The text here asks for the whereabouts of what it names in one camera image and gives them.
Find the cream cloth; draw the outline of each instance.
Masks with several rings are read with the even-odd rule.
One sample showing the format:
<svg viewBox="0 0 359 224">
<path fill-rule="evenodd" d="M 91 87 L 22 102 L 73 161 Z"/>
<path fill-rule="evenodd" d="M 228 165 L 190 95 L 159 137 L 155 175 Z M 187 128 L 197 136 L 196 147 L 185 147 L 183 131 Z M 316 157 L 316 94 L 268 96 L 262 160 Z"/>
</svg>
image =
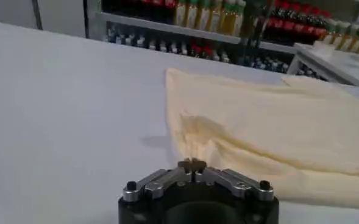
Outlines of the cream cloth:
<svg viewBox="0 0 359 224">
<path fill-rule="evenodd" d="M 269 180 L 282 200 L 359 208 L 359 99 L 314 79 L 283 81 L 289 86 L 168 69 L 177 150 Z"/>
</svg>

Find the white tabletop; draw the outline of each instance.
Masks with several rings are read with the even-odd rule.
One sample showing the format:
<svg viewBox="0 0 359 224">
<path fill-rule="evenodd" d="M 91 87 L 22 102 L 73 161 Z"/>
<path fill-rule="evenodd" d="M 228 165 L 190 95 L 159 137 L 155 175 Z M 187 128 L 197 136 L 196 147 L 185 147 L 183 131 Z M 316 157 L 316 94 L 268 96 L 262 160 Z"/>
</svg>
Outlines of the white tabletop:
<svg viewBox="0 0 359 224">
<path fill-rule="evenodd" d="M 127 181 L 176 165 L 168 67 L 280 84 L 272 72 L 0 24 L 0 224 L 117 223 Z M 359 210 L 281 202 L 280 223 L 359 223 Z"/>
<path fill-rule="evenodd" d="M 326 70 L 333 75 L 337 75 L 338 77 L 359 86 L 359 61 L 352 58 L 352 56 L 357 56 L 356 54 L 333 51 L 333 54 L 330 57 L 324 58 L 314 54 L 311 51 L 312 46 L 310 45 L 296 43 L 294 47 L 298 52 L 312 59 L 317 65 L 326 68 Z"/>
</svg>

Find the white shelf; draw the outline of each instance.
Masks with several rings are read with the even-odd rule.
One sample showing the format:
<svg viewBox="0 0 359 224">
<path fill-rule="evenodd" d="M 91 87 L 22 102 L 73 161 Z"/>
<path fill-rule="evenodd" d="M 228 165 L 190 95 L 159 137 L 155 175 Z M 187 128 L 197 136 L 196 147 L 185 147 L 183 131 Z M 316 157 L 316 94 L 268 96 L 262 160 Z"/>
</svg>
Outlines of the white shelf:
<svg viewBox="0 0 359 224">
<path fill-rule="evenodd" d="M 128 26 L 144 27 L 153 30 L 159 30 L 170 33 L 178 33 L 191 37 L 204 38 L 208 40 L 215 40 L 225 43 L 238 44 L 240 42 L 239 37 L 232 37 L 214 32 L 208 32 L 203 30 L 195 30 L 181 26 L 169 25 L 164 23 L 157 23 L 145 19 L 131 18 L 127 16 L 120 16 L 111 13 L 99 12 L 97 16 L 105 21 L 113 23 L 119 23 Z"/>
<path fill-rule="evenodd" d="M 272 51 L 278 51 L 278 52 L 284 52 L 284 53 L 289 53 L 289 54 L 295 54 L 297 51 L 296 48 L 294 48 L 294 47 L 285 46 L 285 45 L 281 45 L 281 44 L 274 44 L 274 43 L 264 42 L 264 41 L 262 41 L 260 43 L 259 48 L 272 50 Z"/>
</svg>

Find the metal clamp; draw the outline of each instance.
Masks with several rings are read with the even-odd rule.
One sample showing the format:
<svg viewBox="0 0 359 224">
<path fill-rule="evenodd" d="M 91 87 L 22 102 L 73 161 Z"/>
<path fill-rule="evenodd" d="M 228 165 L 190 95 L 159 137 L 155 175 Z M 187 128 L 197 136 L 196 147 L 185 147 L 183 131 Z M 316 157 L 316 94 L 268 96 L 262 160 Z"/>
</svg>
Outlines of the metal clamp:
<svg viewBox="0 0 359 224">
<path fill-rule="evenodd" d="M 174 170 L 158 170 L 139 182 L 130 181 L 123 189 L 123 199 L 128 202 L 135 202 L 144 193 L 149 193 L 152 199 L 163 196 L 164 191 L 177 182 L 190 182 L 191 173 L 186 173 L 183 167 Z"/>
<path fill-rule="evenodd" d="M 255 197 L 262 201 L 274 198 L 274 190 L 268 181 L 258 183 L 230 169 L 220 171 L 208 167 L 202 173 L 196 173 L 196 181 L 206 182 L 207 185 L 218 183 L 239 198 L 245 198 L 247 192 L 254 193 Z"/>
<path fill-rule="evenodd" d="M 153 174 L 143 178 L 139 182 L 130 181 L 123 189 L 123 199 L 128 202 L 135 202 L 140 199 L 140 195 L 144 193 L 144 187 L 151 181 L 159 178 L 160 176 L 167 173 L 167 170 L 158 170 Z"/>
<path fill-rule="evenodd" d="M 183 167 L 177 167 L 159 179 L 145 185 L 145 190 L 151 193 L 152 199 L 156 199 L 162 197 L 164 191 L 174 183 L 190 181 L 191 173 L 186 173 Z"/>
</svg>

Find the black machine part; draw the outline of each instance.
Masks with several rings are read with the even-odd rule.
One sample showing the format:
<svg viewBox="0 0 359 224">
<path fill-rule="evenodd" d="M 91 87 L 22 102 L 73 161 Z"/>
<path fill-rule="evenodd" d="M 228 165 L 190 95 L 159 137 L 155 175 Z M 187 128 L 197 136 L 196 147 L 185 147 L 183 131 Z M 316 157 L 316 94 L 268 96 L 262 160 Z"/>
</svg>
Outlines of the black machine part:
<svg viewBox="0 0 359 224">
<path fill-rule="evenodd" d="M 118 208 L 119 224 L 278 224 L 279 216 L 279 201 L 268 181 L 196 159 L 128 182 Z"/>
</svg>

